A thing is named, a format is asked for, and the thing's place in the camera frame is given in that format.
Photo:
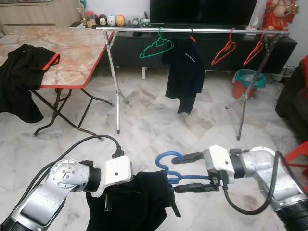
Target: black cloth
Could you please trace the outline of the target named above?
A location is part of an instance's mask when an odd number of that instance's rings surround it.
[[[111,211],[105,212],[105,199]],[[166,207],[180,213],[164,171],[139,172],[131,182],[108,187],[99,198],[86,193],[90,208],[87,231],[153,231],[165,220]]]
[[[43,119],[28,89],[39,89],[44,72],[59,62],[60,55],[43,47],[24,44],[8,53],[0,66],[0,113],[9,112],[27,123]]]
[[[196,49],[196,43],[190,38],[172,38],[174,48],[162,56],[163,64],[170,64],[166,96],[178,98],[178,113],[190,113],[197,93],[201,93],[205,78],[205,69]]]

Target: clothing rack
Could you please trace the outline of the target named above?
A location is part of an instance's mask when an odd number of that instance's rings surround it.
[[[121,89],[119,87],[119,84],[117,82],[116,79],[116,73],[115,73],[115,67],[114,67],[114,63],[112,60],[112,55],[111,55],[111,47],[116,39],[117,33],[119,31],[130,31],[130,32],[167,32],[167,33],[211,33],[211,34],[228,34],[232,31],[233,34],[262,34],[264,33],[264,31],[262,30],[229,30],[229,29],[194,29],[194,28],[189,28],[189,29],[184,29],[184,28],[127,28],[127,27],[97,27],[96,30],[102,30],[104,37],[105,37],[105,41],[106,41],[106,46],[107,46],[107,54],[108,54],[108,58],[109,58],[109,63],[110,63],[110,69],[111,69],[111,74],[112,77],[114,79],[114,83],[115,83],[115,88],[116,88],[116,133],[119,134],[120,133],[120,97],[123,98],[125,103],[129,103],[129,101],[127,100],[127,98],[122,94]],[[109,42],[108,40],[108,31],[114,31],[114,35],[112,40]],[[289,35],[290,32],[289,31],[266,31],[265,32],[265,49],[266,49],[266,54],[257,70],[257,72],[255,73],[255,76],[252,80],[252,82],[250,83],[249,87],[247,88],[247,91],[242,95],[242,97],[240,98],[241,101],[243,101],[243,108],[242,108],[242,114],[241,114],[241,118],[240,118],[240,124],[239,124],[239,132],[238,135],[236,136],[237,140],[240,140],[241,138],[241,133],[242,133],[242,127],[243,127],[243,122],[244,122],[244,115],[245,115],[245,109],[246,109],[246,102],[248,100],[248,95],[251,91],[251,89],[253,88],[253,85],[255,83],[255,81],[258,79],[259,74],[262,72],[263,67],[265,66],[267,60],[270,57],[271,52],[273,51],[278,39],[281,36],[286,36]],[[267,36],[266,35],[274,35],[274,39],[271,43],[270,46],[268,46],[267,43]],[[226,109],[229,109],[231,106],[233,106],[236,102],[238,102],[237,100],[231,104],[230,106],[226,106]]]

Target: trash bin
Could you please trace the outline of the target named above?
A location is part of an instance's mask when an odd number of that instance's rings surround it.
[[[232,96],[235,99],[239,99],[247,90],[249,84],[253,80],[256,74],[255,70],[249,69],[242,69],[238,70],[235,73],[235,83],[233,86]],[[251,89],[248,98],[254,95],[257,88],[264,88],[265,87],[265,76],[264,74],[260,73],[258,79],[256,80],[254,87]]]

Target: marble floor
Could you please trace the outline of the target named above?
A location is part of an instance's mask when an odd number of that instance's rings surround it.
[[[203,92],[197,95],[190,115],[178,115],[179,101],[164,97],[167,71],[149,70],[146,80],[141,80],[140,70],[137,69],[118,69],[117,76],[122,92],[130,100],[130,104],[121,102],[121,134],[116,135],[115,107],[101,102],[93,102],[83,127],[97,134],[116,137],[132,160],[134,173],[159,170],[155,166],[155,157],[170,150],[184,154],[218,144],[227,149],[267,146],[288,153],[298,146],[288,124],[274,111],[283,87],[280,83],[269,81],[265,89],[257,90],[249,100],[242,139],[237,141],[240,107],[236,105],[225,110],[225,106],[233,102],[232,74],[207,72]],[[106,67],[98,68],[85,89],[95,96],[115,102],[113,79]],[[41,89],[40,93],[53,102],[53,90]],[[9,113],[0,114],[1,221],[39,169],[88,136],[57,118],[52,127],[34,137],[33,132],[50,121],[51,110],[36,97],[33,98],[44,115],[39,123],[27,124]],[[88,98],[80,90],[74,90],[63,113],[72,121],[78,121],[87,102]],[[78,146],[68,157],[78,161],[89,159],[103,162],[111,158],[114,150],[111,141],[95,139]],[[199,161],[175,166],[174,170],[183,174],[204,174],[205,166]],[[246,209],[257,208],[264,200],[257,184],[250,178],[236,180],[235,184],[230,185],[230,196],[238,206]],[[176,203],[182,217],[176,217],[171,209],[167,209],[167,219],[158,231],[285,230],[270,208],[256,216],[240,214],[229,206],[221,191],[176,194]],[[84,231],[89,215],[85,194],[71,193],[49,230]]]

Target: clothes hanger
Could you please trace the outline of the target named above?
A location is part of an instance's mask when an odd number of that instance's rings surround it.
[[[163,38],[163,36],[160,34],[160,30],[163,29],[162,27],[159,28],[158,30],[158,40],[156,40],[155,42],[153,42],[151,45],[149,45],[147,48],[145,48],[143,50],[143,52],[141,52],[139,54],[139,58],[141,59],[144,59],[144,58],[148,58],[148,57],[152,57],[152,56],[155,56],[155,55],[158,55],[158,54],[162,54],[162,53],[165,53],[166,51],[174,48],[174,43],[171,41],[171,40],[168,40],[168,39],[165,39]],[[165,44],[169,44],[169,47],[164,50],[164,51],[160,51],[158,53],[154,53],[154,54],[146,54],[146,51],[152,47],[161,47],[161,46],[164,46]]]
[[[176,176],[175,178],[168,178],[168,183],[169,184],[178,184],[180,180],[182,179],[209,179],[209,176],[202,176],[202,175],[182,175],[176,171],[170,171],[169,167],[167,165],[162,165],[160,163],[160,160],[166,156],[177,156],[179,158],[179,161],[183,161],[183,156],[181,153],[175,152],[175,151],[170,151],[170,152],[164,152],[158,155],[155,159],[155,164],[157,167],[165,170],[166,175],[174,175]]]
[[[220,52],[218,52],[218,54],[215,56],[215,58],[213,59],[213,61],[211,62],[211,66],[216,65],[217,63],[219,63],[224,57],[226,57],[228,54],[230,54],[232,51],[235,50],[236,48],[236,43],[232,42],[231,39],[231,35],[232,32],[235,30],[235,28],[232,28],[232,30],[230,31],[229,34],[229,41],[227,42],[226,46],[221,49]]]
[[[189,38],[193,41],[196,42],[196,39],[193,36],[193,29],[190,27],[190,30],[192,30],[191,34],[189,35]]]
[[[251,60],[253,60],[253,58],[259,54],[263,48],[264,48],[264,43],[263,43],[263,37],[266,34],[266,30],[263,31],[259,42],[256,44],[255,48],[250,52],[250,54],[248,55],[247,59],[245,60],[243,66],[246,66]]]

